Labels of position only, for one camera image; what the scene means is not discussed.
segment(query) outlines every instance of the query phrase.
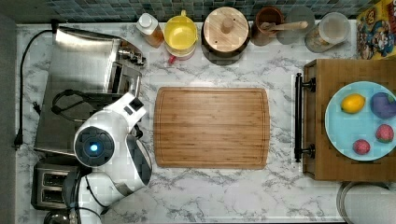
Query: handle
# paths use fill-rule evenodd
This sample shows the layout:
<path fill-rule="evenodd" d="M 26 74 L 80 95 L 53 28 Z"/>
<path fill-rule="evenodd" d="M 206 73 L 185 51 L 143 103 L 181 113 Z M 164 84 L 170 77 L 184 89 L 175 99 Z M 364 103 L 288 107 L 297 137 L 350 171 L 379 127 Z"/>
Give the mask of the handle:
<path fill-rule="evenodd" d="M 315 145 L 310 145 L 309 148 L 302 148 L 303 137 L 303 87 L 310 88 L 312 92 L 316 91 L 316 80 L 311 78 L 308 82 L 303 82 L 301 73 L 297 73 L 295 90 L 296 103 L 294 113 L 294 159 L 296 162 L 301 161 L 303 153 L 307 153 L 311 158 L 315 158 Z"/>
<path fill-rule="evenodd" d="M 221 23 L 221 31 L 224 34 L 228 34 L 233 29 L 233 20 L 231 18 L 225 18 Z"/>
<path fill-rule="evenodd" d="M 291 23 L 279 24 L 271 27 L 269 30 L 300 30 L 308 26 L 307 21 L 297 21 Z"/>
<path fill-rule="evenodd" d="M 171 56 L 169 57 L 168 63 L 172 64 L 172 63 L 175 62 L 175 60 L 176 60 L 176 56 L 175 56 L 175 55 L 171 55 Z"/>
<path fill-rule="evenodd" d="M 262 25 L 260 25 L 260 28 L 262 28 L 263 30 L 271 31 L 274 26 L 274 22 L 263 22 Z"/>

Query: blue plate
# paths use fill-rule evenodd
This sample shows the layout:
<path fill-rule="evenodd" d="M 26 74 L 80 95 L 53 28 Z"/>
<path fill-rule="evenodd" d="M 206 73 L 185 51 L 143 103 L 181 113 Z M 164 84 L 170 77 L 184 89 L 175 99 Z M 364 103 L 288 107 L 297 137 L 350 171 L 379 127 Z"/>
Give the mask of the blue plate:
<path fill-rule="evenodd" d="M 396 116 L 390 119 L 380 119 L 370 108 L 374 94 L 386 92 L 394 94 L 387 88 L 374 82 L 354 82 L 339 90 L 330 100 L 325 114 L 325 128 L 332 145 L 343 155 L 355 161 L 374 161 L 390 153 L 396 146 L 396 140 L 381 143 L 376 140 L 375 132 L 381 124 L 388 124 L 395 130 Z M 358 93 L 366 98 L 364 108 L 356 114 L 348 114 L 341 110 L 341 102 L 349 94 Z M 365 155 L 359 155 L 353 150 L 353 144 L 358 139 L 370 143 L 371 149 Z"/>

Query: wooden spoon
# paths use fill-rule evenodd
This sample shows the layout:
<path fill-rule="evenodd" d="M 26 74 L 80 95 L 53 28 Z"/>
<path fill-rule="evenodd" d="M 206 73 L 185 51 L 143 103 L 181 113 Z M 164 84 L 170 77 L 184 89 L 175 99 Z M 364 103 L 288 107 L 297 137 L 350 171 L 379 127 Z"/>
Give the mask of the wooden spoon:
<path fill-rule="evenodd" d="M 275 25 L 274 22 L 263 22 L 260 28 L 267 31 L 272 30 L 300 30 L 305 29 L 308 26 L 307 21 L 297 21 L 291 23 L 283 23 L 279 25 Z"/>

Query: white robot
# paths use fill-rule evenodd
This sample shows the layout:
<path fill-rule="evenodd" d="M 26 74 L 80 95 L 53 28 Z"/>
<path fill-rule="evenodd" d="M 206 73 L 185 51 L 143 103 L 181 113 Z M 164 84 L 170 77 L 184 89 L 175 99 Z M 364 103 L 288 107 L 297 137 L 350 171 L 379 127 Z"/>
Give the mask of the white robot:
<path fill-rule="evenodd" d="M 79 162 L 92 172 L 64 185 L 71 219 L 101 223 L 100 215 L 116 201 L 143 188 L 151 177 L 151 161 L 131 130 L 146 114 L 131 93 L 93 114 L 76 132 L 74 150 Z"/>

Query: marble countertop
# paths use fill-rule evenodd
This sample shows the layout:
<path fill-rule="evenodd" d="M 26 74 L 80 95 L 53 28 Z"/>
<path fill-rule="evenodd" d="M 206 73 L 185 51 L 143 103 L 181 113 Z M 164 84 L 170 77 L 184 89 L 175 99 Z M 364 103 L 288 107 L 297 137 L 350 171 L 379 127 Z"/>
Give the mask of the marble countertop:
<path fill-rule="evenodd" d="M 63 24 L 121 36 L 144 52 L 148 63 L 141 70 L 140 99 L 148 113 L 140 127 L 142 141 L 154 161 L 153 111 L 160 87 L 254 87 L 265 89 L 268 95 L 271 138 L 264 169 L 165 169 L 154 162 L 148 186 L 113 204 L 102 216 L 103 223 L 343 221 L 335 203 L 341 183 L 315 181 L 304 176 L 302 165 L 294 162 L 294 80 L 295 74 L 316 58 L 355 58 L 354 24 L 351 21 L 351 35 L 344 44 L 322 54 L 310 52 L 303 40 L 283 46 L 273 39 L 260 48 L 249 43 L 241 60 L 227 66 L 208 61 L 199 46 L 189 60 L 169 65 L 164 45 L 150 47 L 132 23 Z M 49 28 L 46 24 L 18 27 L 18 67 L 29 40 Z M 17 152 L 16 166 L 18 223 L 42 223 L 47 214 L 30 205 L 33 169 L 40 158 L 33 150 L 39 116 L 32 103 L 43 101 L 51 47 L 51 34 L 39 37 L 24 66 L 25 144 Z"/>

